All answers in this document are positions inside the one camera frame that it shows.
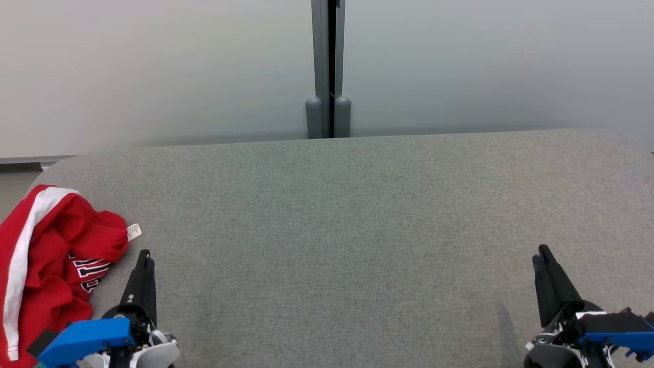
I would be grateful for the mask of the right gripper body blue housing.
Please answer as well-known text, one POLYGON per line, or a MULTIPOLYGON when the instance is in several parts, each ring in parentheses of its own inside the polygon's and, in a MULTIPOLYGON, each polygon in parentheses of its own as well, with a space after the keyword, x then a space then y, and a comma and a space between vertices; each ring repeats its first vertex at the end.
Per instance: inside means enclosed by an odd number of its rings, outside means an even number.
POLYGON ((559 312, 525 347, 526 367, 614 367, 620 349, 642 363, 653 354, 652 312, 609 313, 587 302, 582 311, 559 312))

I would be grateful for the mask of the left gripper body blue housing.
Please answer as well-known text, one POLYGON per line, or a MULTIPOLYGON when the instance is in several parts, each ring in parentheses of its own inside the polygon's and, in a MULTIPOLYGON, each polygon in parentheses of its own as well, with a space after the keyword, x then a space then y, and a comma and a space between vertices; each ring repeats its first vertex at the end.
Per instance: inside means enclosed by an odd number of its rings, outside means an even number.
POLYGON ((81 320, 61 332, 37 338, 38 367, 173 367, 178 342, 153 326, 139 307, 122 313, 119 305, 102 319, 81 320))

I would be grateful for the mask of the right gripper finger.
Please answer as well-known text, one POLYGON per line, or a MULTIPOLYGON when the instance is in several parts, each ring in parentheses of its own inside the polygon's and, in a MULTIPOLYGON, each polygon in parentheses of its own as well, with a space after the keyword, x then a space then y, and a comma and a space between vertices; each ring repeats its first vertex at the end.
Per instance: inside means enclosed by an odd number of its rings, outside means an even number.
POLYGON ((554 292, 552 291, 551 277, 546 259, 540 255, 535 255, 532 257, 532 263, 538 314, 541 327, 545 328, 555 316, 554 292))
POLYGON ((574 284, 563 270, 560 263, 554 257, 552 251, 546 244, 538 246, 538 255, 546 259, 547 267, 549 268, 552 291, 554 292, 553 302, 555 302, 555 316, 554 318, 566 308, 571 308, 572 311, 582 311, 586 303, 581 298, 574 284))

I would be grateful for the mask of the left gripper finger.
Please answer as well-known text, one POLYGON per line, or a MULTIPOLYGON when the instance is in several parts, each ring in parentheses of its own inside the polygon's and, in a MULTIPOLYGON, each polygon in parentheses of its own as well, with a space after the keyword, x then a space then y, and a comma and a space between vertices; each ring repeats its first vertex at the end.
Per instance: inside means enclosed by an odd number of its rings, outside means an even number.
POLYGON ((155 263, 147 252, 147 313, 154 327, 157 326, 155 263))
POLYGON ((128 313, 139 307, 146 313, 152 313, 152 258, 150 250, 140 250, 137 263, 129 275, 119 306, 122 313, 128 313))

